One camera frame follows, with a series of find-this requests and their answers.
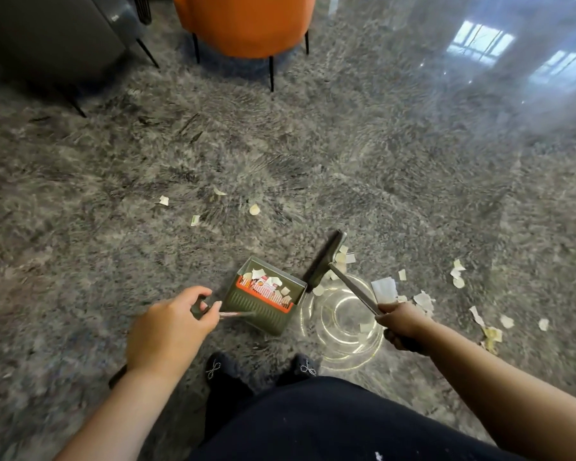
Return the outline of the scattered white paper scraps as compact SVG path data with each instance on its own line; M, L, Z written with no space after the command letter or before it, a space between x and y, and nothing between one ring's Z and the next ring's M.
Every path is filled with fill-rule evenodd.
M344 252L343 246L340 251L338 267L345 273L340 267L345 265L347 252ZM363 287L366 293L373 293L370 283L361 280L355 283ZM315 336L324 345L323 360L327 367L341 364L350 369L358 368L376 356L387 342L383 335L384 327L376 322L376 316L336 274L329 271L324 276L321 284L313 290L310 302L310 305L303 308L302 319L308 318L314 325ZM398 296L396 302L411 302L433 322L438 323L432 316L435 300L425 291L416 294L413 301ZM469 313L482 333L482 340L477 345L499 357L497 346L503 342L503 330L488 326L475 307L469 309Z

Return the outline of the black broom with metal handle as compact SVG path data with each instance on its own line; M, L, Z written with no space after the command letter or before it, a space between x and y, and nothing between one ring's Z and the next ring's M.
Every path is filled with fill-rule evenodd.
M321 284L324 276L330 271L342 280L345 286L373 313L374 316L377 317L383 315L383 312L381 312L378 307L375 294L366 293L363 287L359 286L353 280L348 279L348 276L340 271L338 267L339 261L337 258L341 253L340 249L344 245L347 235L348 234L345 231L340 229L330 232L329 239L303 278L307 284L307 290L312 292Z

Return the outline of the heap of torn paper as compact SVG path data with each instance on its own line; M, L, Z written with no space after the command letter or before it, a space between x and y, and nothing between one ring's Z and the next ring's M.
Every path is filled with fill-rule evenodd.
M259 299L288 309L293 301L291 290L279 277L269 276L262 268L253 268L239 276L236 285Z

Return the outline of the green long-handled dustpan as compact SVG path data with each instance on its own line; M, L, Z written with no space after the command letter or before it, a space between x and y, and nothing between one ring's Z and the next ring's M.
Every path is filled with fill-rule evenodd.
M253 268L264 269L269 276L279 277L283 286L291 290L292 305L284 309L275 304L268 303L236 285L239 276ZM255 256L250 256L237 271L235 278L222 301L223 318L242 318L246 323L257 328L261 332L277 337L288 326L292 317L299 309L301 301L307 293L307 284L302 279L294 277L290 273L271 265Z

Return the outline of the person's black shoe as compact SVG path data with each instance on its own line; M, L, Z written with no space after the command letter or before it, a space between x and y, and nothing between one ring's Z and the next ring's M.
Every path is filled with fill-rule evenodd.
M211 354L204 373L213 395L233 403L254 396L253 389L241 379L237 362L227 353L217 351Z
M316 363L309 356L297 353L292 358L289 368L284 371L276 380L277 387L296 384L318 375Z

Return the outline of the person's left forearm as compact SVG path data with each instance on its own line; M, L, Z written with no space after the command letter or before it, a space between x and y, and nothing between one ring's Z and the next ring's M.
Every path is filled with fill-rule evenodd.
M136 461L180 377L129 370L54 461Z

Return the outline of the orange upholstered chair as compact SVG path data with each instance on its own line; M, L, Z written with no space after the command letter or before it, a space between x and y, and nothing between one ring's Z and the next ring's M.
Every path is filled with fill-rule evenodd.
M267 60L270 91L275 90L275 56L305 41L316 0L173 0L184 30L192 36L200 64L202 40L232 58Z

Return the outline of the large white paper piece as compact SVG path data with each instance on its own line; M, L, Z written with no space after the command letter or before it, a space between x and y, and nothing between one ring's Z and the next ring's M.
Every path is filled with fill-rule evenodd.
M391 304L397 301L398 293L396 281L392 277L377 279L372 281L370 284L378 305Z

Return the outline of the person's left black shoe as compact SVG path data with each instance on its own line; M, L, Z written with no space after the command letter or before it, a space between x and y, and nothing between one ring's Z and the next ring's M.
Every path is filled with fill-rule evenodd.
M211 354L204 373L213 395L233 403L254 396L253 389L241 379L237 362L227 353L217 351Z

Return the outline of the person's right black shoe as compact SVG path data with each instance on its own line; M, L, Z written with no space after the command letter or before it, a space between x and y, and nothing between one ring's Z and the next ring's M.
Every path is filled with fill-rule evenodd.
M297 353L292 358L289 368L284 371L276 380L277 387L296 384L318 375L316 363L309 356Z

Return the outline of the person's black trousers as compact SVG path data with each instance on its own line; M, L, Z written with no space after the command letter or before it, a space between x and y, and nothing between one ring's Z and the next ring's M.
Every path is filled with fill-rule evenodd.
M187 461L526 461L334 377L212 388Z

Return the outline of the person's right forearm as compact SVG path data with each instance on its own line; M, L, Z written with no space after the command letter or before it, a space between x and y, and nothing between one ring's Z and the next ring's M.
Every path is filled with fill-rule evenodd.
M500 449L576 461L576 398L426 319L417 340Z

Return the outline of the person's right hand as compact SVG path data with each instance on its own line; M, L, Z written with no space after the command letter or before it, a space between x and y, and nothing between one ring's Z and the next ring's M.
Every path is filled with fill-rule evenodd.
M411 302L402 302L400 318L394 323L378 323L384 327L384 338L397 350L429 356L427 336L435 323Z

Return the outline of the grey sofa with black legs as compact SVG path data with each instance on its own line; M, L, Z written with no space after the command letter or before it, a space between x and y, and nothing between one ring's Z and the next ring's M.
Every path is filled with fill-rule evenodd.
M0 66L53 88L86 118L77 86L103 77L133 45L160 68L145 27L133 0L0 0Z

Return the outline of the person's left hand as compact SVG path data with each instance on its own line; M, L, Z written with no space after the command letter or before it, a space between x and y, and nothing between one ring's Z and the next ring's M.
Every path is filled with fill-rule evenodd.
M128 334L126 373L178 382L209 335L201 333L192 306L211 294L207 287L191 286L138 317Z

